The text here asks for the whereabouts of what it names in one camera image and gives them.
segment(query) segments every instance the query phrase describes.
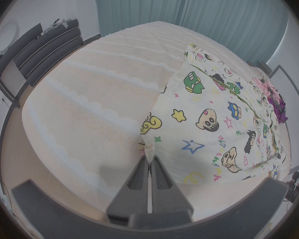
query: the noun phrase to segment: wooden floor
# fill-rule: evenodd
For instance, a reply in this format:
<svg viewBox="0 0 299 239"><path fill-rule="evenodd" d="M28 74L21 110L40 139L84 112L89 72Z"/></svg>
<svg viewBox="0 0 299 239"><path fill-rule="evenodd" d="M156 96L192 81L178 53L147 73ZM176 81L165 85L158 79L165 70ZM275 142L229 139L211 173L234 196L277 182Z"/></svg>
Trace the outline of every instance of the wooden floor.
<svg viewBox="0 0 299 239"><path fill-rule="evenodd" d="M37 186L48 195L86 217L107 221L106 214L81 200L68 190L40 161L34 152L23 128L22 106L32 92L33 87L28 86L20 98L20 109L14 109L9 119L1 153L1 178L11 197L12 208L19 217L21 223L32 234L37 234L35 229L28 223L22 212L16 205L11 189L24 181L31 179Z"/></svg>

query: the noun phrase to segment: black baseboard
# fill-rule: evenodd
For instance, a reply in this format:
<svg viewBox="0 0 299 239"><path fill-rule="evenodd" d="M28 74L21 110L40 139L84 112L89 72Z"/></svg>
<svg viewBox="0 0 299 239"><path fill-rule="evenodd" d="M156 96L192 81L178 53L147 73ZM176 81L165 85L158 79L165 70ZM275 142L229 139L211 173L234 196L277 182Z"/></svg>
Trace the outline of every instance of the black baseboard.
<svg viewBox="0 0 299 239"><path fill-rule="evenodd" d="M84 45L87 45L87 44L89 44L89 43L91 43L91 42L93 42L97 39L100 39L100 38L101 38L101 34L94 35L94 36L84 40Z"/></svg>
<svg viewBox="0 0 299 239"><path fill-rule="evenodd" d="M25 84L23 84L23 86L20 88L19 92L17 93L16 95L16 99L19 100L20 97L22 96L22 94L24 93L24 91L26 90L26 88L28 87L28 82L25 82ZM15 106L13 104L11 104L9 110L8 110L8 113L6 115L6 118L4 119L4 122L3 122L3 126L2 126L2 129L1 129L1 134L0 134L0 184L1 184L1 189L2 189L2 193L4 193L4 185L2 183L2 176L1 176L1 152L2 152L2 144L3 144L3 138L4 138L4 134L6 132L6 129L7 129L7 125L8 125L8 122L9 122L9 119L11 117L11 114L14 110Z"/></svg>

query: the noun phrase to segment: curtain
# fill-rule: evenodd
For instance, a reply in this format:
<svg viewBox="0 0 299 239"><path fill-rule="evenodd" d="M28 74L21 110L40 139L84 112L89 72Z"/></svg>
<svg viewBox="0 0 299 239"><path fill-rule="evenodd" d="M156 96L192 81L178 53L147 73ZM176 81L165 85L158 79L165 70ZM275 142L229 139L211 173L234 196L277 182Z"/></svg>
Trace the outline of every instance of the curtain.
<svg viewBox="0 0 299 239"><path fill-rule="evenodd" d="M281 0L96 0L101 36L165 21L201 33L253 64L265 63L287 27Z"/></svg>
<svg viewBox="0 0 299 239"><path fill-rule="evenodd" d="M101 36L153 21L179 25L189 0L96 0Z"/></svg>
<svg viewBox="0 0 299 239"><path fill-rule="evenodd" d="M256 64L271 58L287 22L288 11L281 0L189 0L182 26Z"/></svg>

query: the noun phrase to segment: bed sheet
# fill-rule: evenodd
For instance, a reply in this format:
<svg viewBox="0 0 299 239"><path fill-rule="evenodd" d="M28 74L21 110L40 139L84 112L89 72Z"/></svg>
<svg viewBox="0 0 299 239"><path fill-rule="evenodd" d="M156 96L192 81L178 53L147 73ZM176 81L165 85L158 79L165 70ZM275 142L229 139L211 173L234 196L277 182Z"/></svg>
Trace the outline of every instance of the bed sheet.
<svg viewBox="0 0 299 239"><path fill-rule="evenodd" d="M142 155L136 147L140 125L180 70L187 45L197 40L245 80L262 78L223 45L169 23L147 23L102 37L61 62L23 107L25 132L43 164L78 197L105 211ZM286 153L290 157L290 148ZM290 168L288 161L284 165ZM196 221L233 205L265 177L179 187L193 205Z"/></svg>

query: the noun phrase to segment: cartoon print blanket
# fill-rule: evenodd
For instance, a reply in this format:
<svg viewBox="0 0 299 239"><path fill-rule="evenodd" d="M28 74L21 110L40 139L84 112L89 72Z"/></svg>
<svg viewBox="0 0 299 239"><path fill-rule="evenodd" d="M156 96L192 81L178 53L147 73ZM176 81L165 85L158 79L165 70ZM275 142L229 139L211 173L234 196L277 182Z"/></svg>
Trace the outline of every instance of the cartoon print blanket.
<svg viewBox="0 0 299 239"><path fill-rule="evenodd" d="M276 125L257 86L191 43L141 126L138 147L149 159L158 155L176 183L275 177L283 152Z"/></svg>

